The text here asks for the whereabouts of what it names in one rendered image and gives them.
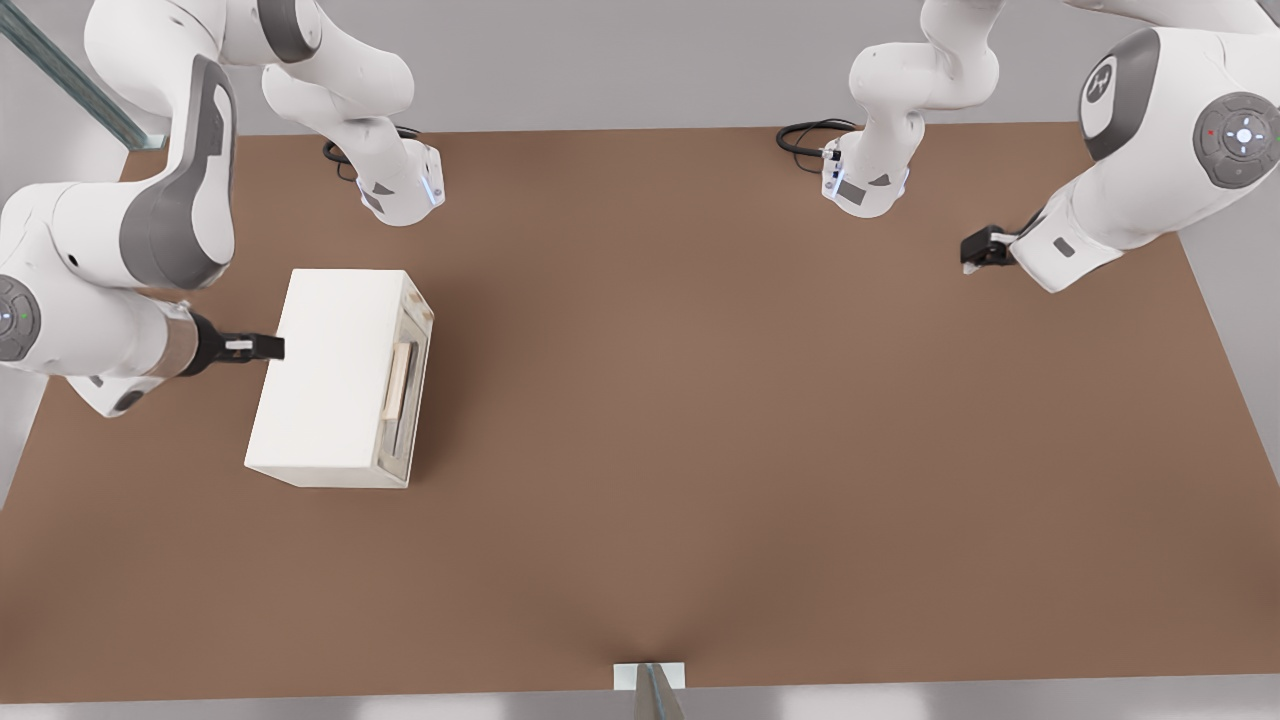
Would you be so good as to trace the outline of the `silver frame post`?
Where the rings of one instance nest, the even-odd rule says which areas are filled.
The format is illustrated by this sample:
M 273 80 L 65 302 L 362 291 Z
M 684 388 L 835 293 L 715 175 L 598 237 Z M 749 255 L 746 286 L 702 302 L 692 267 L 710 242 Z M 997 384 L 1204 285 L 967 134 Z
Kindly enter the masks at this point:
M 157 151 L 166 137 L 147 135 L 13 0 L 0 0 L 0 35 L 131 151 Z
M 634 693 L 634 720 L 686 720 L 676 691 L 686 687 L 685 662 L 614 664 L 614 691 Z

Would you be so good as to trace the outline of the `white oven door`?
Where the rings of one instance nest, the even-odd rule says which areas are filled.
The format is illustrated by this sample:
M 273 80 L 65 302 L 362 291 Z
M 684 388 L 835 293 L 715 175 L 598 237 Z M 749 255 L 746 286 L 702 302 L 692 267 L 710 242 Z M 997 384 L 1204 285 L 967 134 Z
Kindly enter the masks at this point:
M 406 487 L 410 483 L 434 319 L 434 311 L 425 297 L 406 277 L 390 350 L 393 352 L 396 343 L 399 342 L 413 342 L 416 347 L 410 369 L 408 388 L 404 393 L 403 413 L 398 421 L 384 421 L 380 414 L 375 456 L 378 466 L 389 473 L 399 487 Z

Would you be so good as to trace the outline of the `white oven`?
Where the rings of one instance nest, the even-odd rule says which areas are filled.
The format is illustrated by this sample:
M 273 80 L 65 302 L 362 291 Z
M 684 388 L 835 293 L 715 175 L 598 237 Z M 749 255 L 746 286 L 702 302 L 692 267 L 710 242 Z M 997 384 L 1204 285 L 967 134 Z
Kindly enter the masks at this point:
M 301 488 L 401 489 L 378 432 L 403 270 L 296 269 L 244 465 Z

